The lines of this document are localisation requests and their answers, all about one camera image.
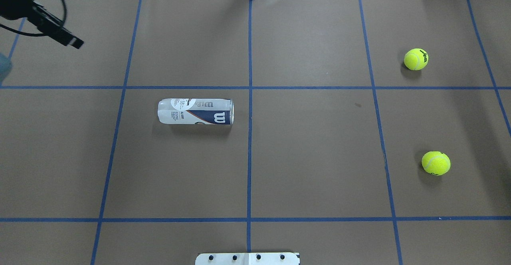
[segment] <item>blue object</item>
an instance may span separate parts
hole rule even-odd
[[[4,56],[2,53],[0,53],[0,84],[6,76],[9,74],[12,68],[12,63],[7,56]]]

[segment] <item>wilson logo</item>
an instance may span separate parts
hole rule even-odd
[[[197,107],[213,107],[212,101],[197,101]]]
[[[215,114],[216,123],[225,123],[225,112]]]
[[[423,50],[419,50],[420,52],[422,52],[422,57],[424,58],[424,62],[427,62],[428,61],[428,54],[426,54]]]

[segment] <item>black cable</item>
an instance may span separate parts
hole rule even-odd
[[[60,26],[58,29],[55,30],[55,32],[58,32],[59,30],[62,30],[64,28],[65,21],[67,19],[67,7],[65,5],[64,0],[60,0],[62,2],[62,8],[64,8],[64,17],[62,18],[62,23],[60,23]],[[14,32],[15,34],[20,34],[21,36],[49,36],[50,34],[33,34],[31,32],[20,32],[19,30],[15,30],[13,28],[7,27],[5,25],[0,24],[1,28],[4,28],[10,32]]]

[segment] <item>table surface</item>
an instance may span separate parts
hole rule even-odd
[[[511,0],[66,1],[79,50],[0,32],[3,265],[511,263]],[[170,97],[235,123],[163,125]]]

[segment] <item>grid line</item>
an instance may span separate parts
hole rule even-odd
[[[115,146],[117,145],[117,136],[119,134],[119,125],[121,123],[121,116],[123,113],[124,97],[126,96],[126,86],[128,85],[129,69],[131,66],[131,57],[133,56],[133,47],[135,46],[135,38],[137,37],[137,26],[139,25],[140,8],[142,6],[142,0],[139,0],[137,7],[137,16],[135,17],[135,25],[133,25],[133,35],[131,36],[131,45],[129,49],[128,62],[126,64],[126,73],[124,74],[123,91],[121,93],[121,101],[119,102],[119,111],[117,112],[117,121],[115,122],[115,131],[113,133],[112,149],[110,151],[110,159],[108,161],[108,169],[106,172],[105,187],[103,189],[103,196],[101,199],[101,208],[99,212],[99,220],[97,221],[96,234],[94,239],[93,252],[91,256],[91,265],[95,263],[95,256],[97,253],[97,245],[99,243],[99,237],[101,234],[101,226],[103,223],[103,215],[105,212],[106,196],[108,193],[108,185],[110,183],[110,175],[112,173],[113,156],[115,154]]]
[[[26,19],[27,18],[23,18],[22,19],[22,22],[20,23],[20,26],[18,27],[18,31],[19,32],[22,30],[23,25],[24,25]],[[16,36],[14,37],[14,41],[12,42],[11,50],[9,51],[9,56],[7,56],[9,61],[11,60],[12,55],[14,54],[14,49],[16,48],[16,44],[18,44],[18,39],[19,38],[20,38],[20,34],[16,34]],[[2,82],[3,82],[3,80],[0,79],[0,87],[2,87]]]
[[[247,166],[247,252],[252,251],[252,0],[248,0],[248,166]]]
[[[472,20],[472,25],[474,26],[474,32],[477,37],[477,41],[479,43],[479,47],[481,48],[482,56],[484,58],[484,63],[486,64],[486,68],[488,69],[488,74],[491,79],[491,83],[493,84],[493,90],[495,90],[495,95],[497,96],[497,100],[499,102],[500,110],[502,111],[502,116],[504,117],[504,121],[507,126],[507,132],[509,132],[509,135],[511,136],[511,126],[509,125],[509,120],[507,119],[506,110],[504,108],[504,104],[502,103],[502,99],[500,98],[499,89],[497,88],[497,83],[495,81],[495,78],[493,77],[493,72],[491,71],[491,66],[489,65],[488,57],[486,55],[486,51],[484,50],[484,46],[482,45],[481,36],[479,35],[479,31],[477,29],[476,20],[474,17],[474,12],[472,11],[472,5],[470,3],[470,0],[467,0],[467,6],[469,7],[469,13],[470,18]]]
[[[378,123],[378,133],[380,135],[380,145],[382,148],[383,160],[385,162],[385,176],[387,179],[388,199],[389,199],[389,203],[390,203],[390,212],[392,214],[392,225],[394,227],[394,238],[396,240],[396,251],[398,254],[398,263],[399,263],[399,265],[403,265],[403,258],[401,255],[401,243],[399,241],[398,221],[396,220],[396,209],[394,208],[394,197],[392,195],[392,185],[390,182],[390,173],[388,170],[387,152],[385,150],[385,139],[383,138],[382,123],[381,123],[381,119],[380,119],[380,107],[378,106],[378,96],[376,95],[376,85],[374,83],[374,75],[372,72],[371,54],[369,52],[369,41],[367,40],[367,29],[365,27],[364,8],[362,5],[362,0],[358,0],[358,5],[360,7],[360,19],[362,21],[362,31],[364,34],[365,53],[367,55],[367,66],[369,67],[369,77],[371,79],[372,98],[374,100],[374,110],[376,111],[376,122]]]
[[[268,217],[250,222],[511,221],[511,216]],[[96,223],[100,218],[0,218],[6,223]],[[247,218],[102,218],[102,223],[246,223]]]

